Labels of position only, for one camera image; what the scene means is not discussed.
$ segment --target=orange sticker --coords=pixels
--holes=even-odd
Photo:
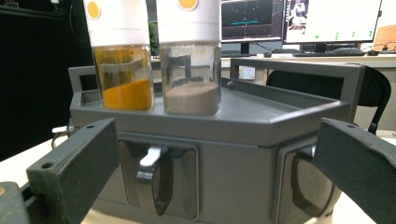
[[[95,2],[88,3],[87,11],[92,20],[97,20],[100,16],[100,8]]]
[[[185,10],[193,10],[198,4],[198,0],[178,0],[178,5]]]

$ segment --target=computer monitor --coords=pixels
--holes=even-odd
[[[221,43],[281,41],[284,0],[222,0]]]
[[[382,0],[285,0],[282,44],[326,44],[374,41]]]

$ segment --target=white lid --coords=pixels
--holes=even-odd
[[[157,0],[159,41],[220,41],[220,0]]]
[[[84,0],[91,46],[149,44],[145,0]]]

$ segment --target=gray tray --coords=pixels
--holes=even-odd
[[[261,67],[343,77],[345,100],[335,100],[249,84],[221,80],[221,112],[217,116],[168,115],[163,98],[156,93],[155,109],[149,112],[109,110],[102,106],[98,91],[82,91],[80,76],[94,75],[93,66],[70,68],[74,96],[70,105],[76,127],[115,118],[118,132],[155,134],[271,147],[318,131],[321,118],[350,121],[356,111],[364,69],[356,64],[259,62]],[[232,69],[238,69],[232,61]]]

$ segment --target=orange powder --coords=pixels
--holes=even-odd
[[[103,92],[105,108],[149,110],[152,106],[151,86],[148,79],[139,79]]]

